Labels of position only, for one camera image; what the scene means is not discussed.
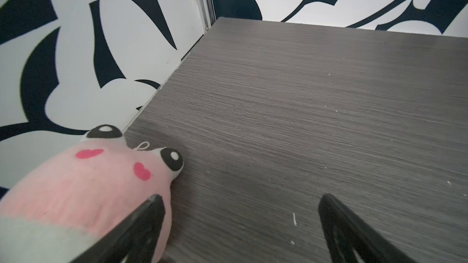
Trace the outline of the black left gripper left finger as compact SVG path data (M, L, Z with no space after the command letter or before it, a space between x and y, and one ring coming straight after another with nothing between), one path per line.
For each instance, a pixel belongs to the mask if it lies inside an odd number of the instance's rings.
M74 263L149 263L162 231L165 206L153 195Z

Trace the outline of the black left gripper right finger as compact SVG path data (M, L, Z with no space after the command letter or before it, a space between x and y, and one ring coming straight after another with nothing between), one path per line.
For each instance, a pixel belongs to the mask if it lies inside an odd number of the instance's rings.
M413 263L332 194L318 206L324 237L333 263Z

